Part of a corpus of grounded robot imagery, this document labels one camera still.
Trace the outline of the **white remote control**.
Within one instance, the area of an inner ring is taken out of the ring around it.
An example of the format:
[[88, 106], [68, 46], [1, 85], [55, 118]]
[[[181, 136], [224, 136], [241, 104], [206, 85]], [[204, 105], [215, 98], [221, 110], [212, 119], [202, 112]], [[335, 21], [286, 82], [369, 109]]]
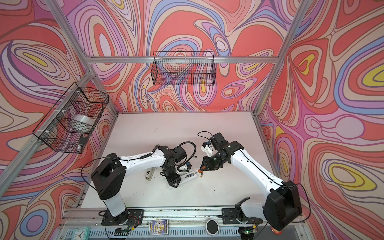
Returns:
[[169, 186], [169, 189], [171, 190], [171, 189], [178, 188], [182, 185], [185, 185], [191, 181], [196, 180], [197, 178], [198, 178], [198, 175], [195, 172], [186, 173], [186, 174], [181, 176], [180, 181], [176, 182], [175, 185]]

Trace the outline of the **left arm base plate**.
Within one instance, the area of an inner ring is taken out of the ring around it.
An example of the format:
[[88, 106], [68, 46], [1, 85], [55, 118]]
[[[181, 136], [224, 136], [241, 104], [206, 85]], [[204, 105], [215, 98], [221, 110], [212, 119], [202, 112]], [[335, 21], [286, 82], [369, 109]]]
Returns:
[[103, 218], [103, 226], [137, 227], [143, 222], [144, 212], [143, 209], [126, 209], [118, 216], [113, 217], [110, 210], [105, 210], [99, 212], [99, 216]]

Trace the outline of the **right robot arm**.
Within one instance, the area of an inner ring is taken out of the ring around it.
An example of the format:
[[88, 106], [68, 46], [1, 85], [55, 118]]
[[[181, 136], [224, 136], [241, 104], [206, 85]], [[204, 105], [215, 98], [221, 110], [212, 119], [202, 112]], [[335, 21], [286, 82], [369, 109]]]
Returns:
[[203, 142], [203, 157], [199, 172], [217, 171], [226, 163], [242, 171], [266, 198], [263, 202], [251, 202], [246, 197], [233, 208], [222, 209], [224, 224], [251, 223], [265, 219], [273, 229], [283, 230], [293, 223], [303, 210], [297, 184], [283, 181], [259, 164], [237, 141], [228, 142], [221, 133]]

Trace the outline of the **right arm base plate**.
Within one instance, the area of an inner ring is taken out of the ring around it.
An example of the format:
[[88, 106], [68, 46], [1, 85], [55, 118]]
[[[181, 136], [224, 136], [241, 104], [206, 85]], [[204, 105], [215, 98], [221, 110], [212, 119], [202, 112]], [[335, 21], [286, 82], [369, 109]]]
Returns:
[[222, 212], [218, 215], [218, 218], [221, 218], [225, 225], [253, 224], [258, 226], [263, 223], [263, 219], [246, 217], [245, 214], [237, 208], [223, 208], [221, 211]]

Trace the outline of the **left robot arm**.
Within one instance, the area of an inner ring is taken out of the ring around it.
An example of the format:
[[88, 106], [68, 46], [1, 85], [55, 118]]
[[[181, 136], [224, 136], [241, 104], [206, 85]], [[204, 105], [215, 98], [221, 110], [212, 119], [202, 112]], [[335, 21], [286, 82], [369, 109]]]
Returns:
[[175, 164], [186, 157], [186, 151], [181, 146], [170, 149], [160, 145], [141, 155], [119, 157], [113, 153], [106, 156], [91, 174], [96, 192], [107, 207], [102, 225], [126, 225], [130, 216], [136, 219], [120, 194], [126, 177], [147, 169], [161, 168], [168, 185], [177, 188], [182, 178]]

